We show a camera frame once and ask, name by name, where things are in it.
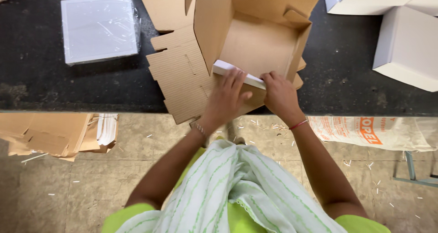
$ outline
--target concrete floor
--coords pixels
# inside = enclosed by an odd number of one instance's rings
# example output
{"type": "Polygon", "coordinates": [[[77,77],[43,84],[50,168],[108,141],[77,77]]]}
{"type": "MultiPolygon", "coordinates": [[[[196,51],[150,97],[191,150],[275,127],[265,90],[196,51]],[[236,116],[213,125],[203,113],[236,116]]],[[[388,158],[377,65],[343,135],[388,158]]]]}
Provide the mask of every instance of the concrete floor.
{"type": "MultiPolygon", "coordinates": [[[[255,142],[263,154],[280,161],[314,196],[298,149],[291,146],[292,134],[263,130],[251,120],[258,120],[263,128],[282,124],[281,120],[247,115],[234,124],[244,126],[236,129],[238,136],[248,144],[255,142]]],[[[75,162],[44,156],[26,165],[20,161],[29,156],[7,157],[8,144],[1,140],[0,232],[100,232],[105,217],[123,208],[141,177],[188,130],[188,124],[176,126],[170,115],[121,114],[118,143],[109,153],[81,153],[75,162]]],[[[222,131],[218,135],[227,134],[226,127],[218,131],[222,131]]],[[[395,171],[398,177],[409,177],[406,162],[400,161],[402,152],[336,142],[324,145],[342,171],[349,173],[348,180],[371,219],[393,233],[437,231],[438,188],[392,180],[395,171]],[[343,158],[352,160],[351,167],[341,165],[343,158]],[[366,167],[371,162],[372,170],[366,167]]],[[[435,152],[414,153],[413,158],[418,179],[427,178],[432,171],[438,173],[435,152]]]]}

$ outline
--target hand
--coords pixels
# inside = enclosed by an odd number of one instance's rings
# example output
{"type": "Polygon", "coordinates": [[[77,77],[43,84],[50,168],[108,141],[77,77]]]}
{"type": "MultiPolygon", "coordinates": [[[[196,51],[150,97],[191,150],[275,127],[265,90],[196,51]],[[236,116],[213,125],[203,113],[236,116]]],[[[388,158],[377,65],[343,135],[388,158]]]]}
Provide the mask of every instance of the hand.
{"type": "Polygon", "coordinates": [[[306,120],[298,105],[297,90],[292,83],[272,71],[260,76],[266,83],[265,105],[289,128],[306,120]]]}
{"type": "Polygon", "coordinates": [[[252,97],[252,92],[239,95],[247,74],[238,68],[230,69],[213,90],[198,121],[206,135],[211,135],[221,125],[235,118],[244,101],[252,97]]]}

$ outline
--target wrist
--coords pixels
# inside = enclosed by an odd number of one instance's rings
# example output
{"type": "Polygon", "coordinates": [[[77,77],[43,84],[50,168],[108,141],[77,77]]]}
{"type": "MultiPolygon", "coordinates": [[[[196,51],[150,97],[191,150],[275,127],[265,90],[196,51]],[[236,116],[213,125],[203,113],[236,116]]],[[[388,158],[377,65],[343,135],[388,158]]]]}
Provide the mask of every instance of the wrist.
{"type": "Polygon", "coordinates": [[[289,127],[292,128],[295,125],[303,122],[306,120],[306,116],[304,115],[303,112],[299,112],[299,113],[291,113],[288,114],[285,119],[283,119],[284,123],[289,127]]]}
{"type": "Polygon", "coordinates": [[[209,121],[203,117],[201,117],[197,123],[204,130],[206,136],[210,136],[217,129],[212,121],[209,121]]]}

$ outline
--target woman's left hand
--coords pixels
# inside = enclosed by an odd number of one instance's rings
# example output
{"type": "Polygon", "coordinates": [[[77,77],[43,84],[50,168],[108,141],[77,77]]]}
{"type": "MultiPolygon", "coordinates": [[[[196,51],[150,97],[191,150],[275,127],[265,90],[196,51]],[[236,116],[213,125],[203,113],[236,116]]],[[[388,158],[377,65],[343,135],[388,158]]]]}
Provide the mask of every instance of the woman's left hand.
{"type": "Polygon", "coordinates": [[[230,69],[213,90],[204,114],[198,120],[206,135],[211,135],[221,125],[236,117],[244,101],[252,97],[250,91],[239,95],[247,74],[238,68],[230,69]]]}

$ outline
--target white cardboard strip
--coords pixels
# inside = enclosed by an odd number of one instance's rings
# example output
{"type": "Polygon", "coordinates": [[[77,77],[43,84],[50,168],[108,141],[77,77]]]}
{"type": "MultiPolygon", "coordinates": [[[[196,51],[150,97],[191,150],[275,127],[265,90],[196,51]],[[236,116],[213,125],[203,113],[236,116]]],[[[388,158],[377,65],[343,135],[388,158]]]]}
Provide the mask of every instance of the white cardboard strip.
{"type": "MultiPolygon", "coordinates": [[[[224,62],[222,60],[216,60],[216,62],[213,64],[213,73],[224,75],[225,72],[229,69],[236,68],[234,65],[229,64],[227,62],[224,62]]],[[[251,86],[255,86],[261,89],[266,90],[266,84],[263,80],[256,78],[255,76],[248,74],[247,78],[245,79],[244,83],[249,84],[251,86]]]]}

